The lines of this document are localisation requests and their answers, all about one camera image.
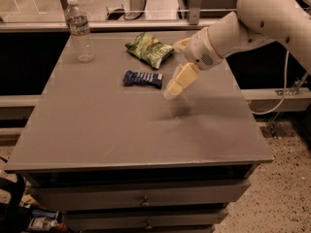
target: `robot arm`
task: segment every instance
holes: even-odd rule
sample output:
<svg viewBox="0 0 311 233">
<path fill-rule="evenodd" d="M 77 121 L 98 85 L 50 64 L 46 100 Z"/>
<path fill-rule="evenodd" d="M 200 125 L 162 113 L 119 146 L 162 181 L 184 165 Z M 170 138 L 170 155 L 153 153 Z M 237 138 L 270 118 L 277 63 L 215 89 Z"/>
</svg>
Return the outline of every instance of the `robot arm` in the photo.
<svg viewBox="0 0 311 233">
<path fill-rule="evenodd" d="M 238 0 L 237 14 L 178 43 L 190 63 L 176 70 L 164 97 L 179 95 L 196 80 L 198 70 L 209 70 L 235 52 L 260 48 L 269 39 L 281 43 L 311 74 L 311 16 L 295 0 Z"/>
</svg>

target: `bottle label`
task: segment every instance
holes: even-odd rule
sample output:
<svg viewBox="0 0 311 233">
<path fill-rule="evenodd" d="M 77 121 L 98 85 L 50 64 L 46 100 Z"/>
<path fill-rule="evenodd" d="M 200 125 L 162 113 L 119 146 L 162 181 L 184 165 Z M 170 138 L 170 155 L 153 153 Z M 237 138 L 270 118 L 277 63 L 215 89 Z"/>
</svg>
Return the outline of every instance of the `bottle label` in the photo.
<svg viewBox="0 0 311 233">
<path fill-rule="evenodd" d="M 83 36 L 89 34 L 87 18 L 84 16 L 69 18 L 68 25 L 70 32 L 74 36 Z"/>
</svg>

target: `terrazzo floor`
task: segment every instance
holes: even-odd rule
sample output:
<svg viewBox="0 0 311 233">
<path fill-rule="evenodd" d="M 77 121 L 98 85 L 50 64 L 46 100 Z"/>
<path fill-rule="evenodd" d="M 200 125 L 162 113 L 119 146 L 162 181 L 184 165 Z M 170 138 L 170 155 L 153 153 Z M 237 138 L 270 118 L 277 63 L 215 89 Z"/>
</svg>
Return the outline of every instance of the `terrazzo floor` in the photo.
<svg viewBox="0 0 311 233">
<path fill-rule="evenodd" d="M 311 232 L 311 148 L 294 118 L 277 123 L 278 139 L 272 138 L 266 121 L 258 126 L 275 160 L 261 164 L 251 176 L 251 187 L 228 205 L 228 216 L 215 233 Z M 0 129 L 0 156 L 10 157 L 20 129 Z M 2 170 L 1 176 L 8 177 Z M 0 199 L 7 201 L 6 194 Z"/>
</svg>

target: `drawer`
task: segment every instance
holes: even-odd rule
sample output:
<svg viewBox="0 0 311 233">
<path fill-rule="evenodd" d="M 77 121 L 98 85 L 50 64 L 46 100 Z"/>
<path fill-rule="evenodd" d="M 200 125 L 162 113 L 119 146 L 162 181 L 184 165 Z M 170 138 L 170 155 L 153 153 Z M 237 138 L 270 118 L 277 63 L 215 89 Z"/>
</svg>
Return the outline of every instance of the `drawer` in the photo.
<svg viewBox="0 0 311 233">
<path fill-rule="evenodd" d="M 64 215 L 65 223 L 73 230 L 141 229 L 157 230 L 161 227 L 207 226 L 221 223 L 226 209 L 192 210 L 107 210 Z"/>
<path fill-rule="evenodd" d="M 31 195 L 53 211 L 80 211 L 235 202 L 248 180 L 137 183 L 86 187 L 36 188 Z"/>
</svg>

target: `cable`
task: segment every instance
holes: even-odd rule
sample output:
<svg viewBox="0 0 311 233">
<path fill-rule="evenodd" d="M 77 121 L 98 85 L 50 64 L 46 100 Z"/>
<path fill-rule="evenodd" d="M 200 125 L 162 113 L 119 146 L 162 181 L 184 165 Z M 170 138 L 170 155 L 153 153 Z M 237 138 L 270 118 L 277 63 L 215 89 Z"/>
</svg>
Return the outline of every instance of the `cable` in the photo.
<svg viewBox="0 0 311 233">
<path fill-rule="evenodd" d="M 268 114 L 268 113 L 272 113 L 272 112 L 274 112 L 276 109 L 278 109 L 278 108 L 282 105 L 282 103 L 283 103 L 283 101 L 284 101 L 284 98 L 285 98 L 286 86 L 287 86 L 287 79 L 288 79 L 289 55 L 290 55 L 290 53 L 289 53 L 289 51 L 287 50 L 287 52 L 286 52 L 286 57 L 285 57 L 285 66 L 284 66 L 284 87 L 283 87 L 283 95 L 282 95 L 282 98 L 281 98 L 280 102 L 279 102 L 274 108 L 272 108 L 271 110 L 268 110 L 268 111 L 266 111 L 266 112 L 257 113 L 257 112 L 253 112 L 253 111 L 252 111 L 252 113 L 253 113 L 254 115 L 265 115 L 265 114 Z"/>
</svg>

